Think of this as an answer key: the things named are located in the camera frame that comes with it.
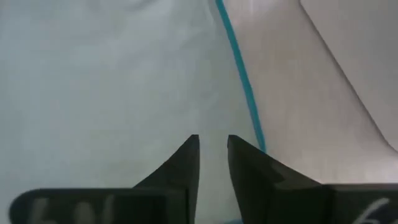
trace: blue stripe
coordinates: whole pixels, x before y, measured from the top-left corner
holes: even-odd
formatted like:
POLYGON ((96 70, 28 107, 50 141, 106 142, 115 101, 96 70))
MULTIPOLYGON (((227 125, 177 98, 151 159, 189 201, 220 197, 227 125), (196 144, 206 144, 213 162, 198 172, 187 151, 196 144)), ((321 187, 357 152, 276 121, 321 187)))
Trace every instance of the blue stripe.
POLYGON ((231 21, 229 21, 228 13, 226 12, 223 0, 216 0, 218 11, 220 12, 221 19, 223 20, 226 33, 228 35, 229 43, 231 44, 232 51, 234 53, 235 63, 238 67, 239 76, 242 81, 244 94, 246 95, 246 102, 249 106, 250 117, 253 123, 254 132, 257 137, 257 141, 260 146, 260 150, 266 152, 266 141, 264 134, 262 133, 261 123, 259 119, 259 113, 257 111, 256 101, 254 100, 253 90, 250 85, 248 73, 244 67, 241 51, 239 49, 238 41, 236 40, 231 21))

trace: black object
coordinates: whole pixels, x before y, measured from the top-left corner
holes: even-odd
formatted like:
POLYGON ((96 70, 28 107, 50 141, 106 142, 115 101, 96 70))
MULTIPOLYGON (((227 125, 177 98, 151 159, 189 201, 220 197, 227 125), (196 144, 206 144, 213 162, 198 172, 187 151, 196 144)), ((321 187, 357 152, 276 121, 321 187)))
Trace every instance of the black object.
POLYGON ((320 184, 237 136, 229 171, 244 224, 398 223, 398 184, 320 184))
POLYGON ((12 224, 192 224, 199 181, 199 137, 190 136, 132 189, 42 189, 13 201, 12 224))

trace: teal line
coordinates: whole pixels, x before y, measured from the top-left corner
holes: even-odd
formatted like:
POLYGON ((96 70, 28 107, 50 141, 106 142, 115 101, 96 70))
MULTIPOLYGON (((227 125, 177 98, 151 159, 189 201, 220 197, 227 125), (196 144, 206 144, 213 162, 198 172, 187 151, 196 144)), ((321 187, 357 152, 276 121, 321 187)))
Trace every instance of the teal line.
POLYGON ((246 68, 244 67, 244 62, 242 59, 241 51, 239 49, 238 41, 236 40, 235 33, 231 25, 231 21, 229 20, 228 13, 226 12, 223 0, 216 0, 216 5, 218 11, 220 12, 221 19, 223 20, 229 43, 231 44, 231 48, 234 53, 235 63, 242 81, 244 94, 246 95, 246 102, 249 106, 250 117, 253 123, 257 141, 260 146, 260 150, 266 152, 266 141, 264 139, 264 134, 262 133, 256 101, 254 100, 253 90, 250 85, 248 73, 246 72, 246 68))

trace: gray surface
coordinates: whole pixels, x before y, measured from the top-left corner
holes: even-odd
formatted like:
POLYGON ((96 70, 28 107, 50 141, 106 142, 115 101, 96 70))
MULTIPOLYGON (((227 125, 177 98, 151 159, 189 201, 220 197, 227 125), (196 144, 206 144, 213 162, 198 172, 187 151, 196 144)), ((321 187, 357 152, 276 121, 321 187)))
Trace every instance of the gray surface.
POLYGON ((268 153, 323 182, 398 182, 387 145, 298 0, 227 0, 268 153))
POLYGON ((382 135, 398 149, 398 1, 301 2, 382 135))
POLYGON ((197 223, 239 216, 228 134, 256 138, 214 2, 3 0, 0 223, 41 187, 132 187, 200 135, 197 223))

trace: black plastic piece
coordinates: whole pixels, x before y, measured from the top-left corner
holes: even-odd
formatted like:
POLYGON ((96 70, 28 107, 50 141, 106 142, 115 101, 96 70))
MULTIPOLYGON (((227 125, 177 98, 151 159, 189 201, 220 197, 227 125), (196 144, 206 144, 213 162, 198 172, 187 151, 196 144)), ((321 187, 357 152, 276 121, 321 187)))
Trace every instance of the black plastic piece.
POLYGON ((16 198, 12 224, 192 224, 199 181, 199 137, 190 136, 132 189, 40 189, 16 198))
POLYGON ((244 224, 398 223, 397 184, 323 185, 237 136, 228 160, 244 224))

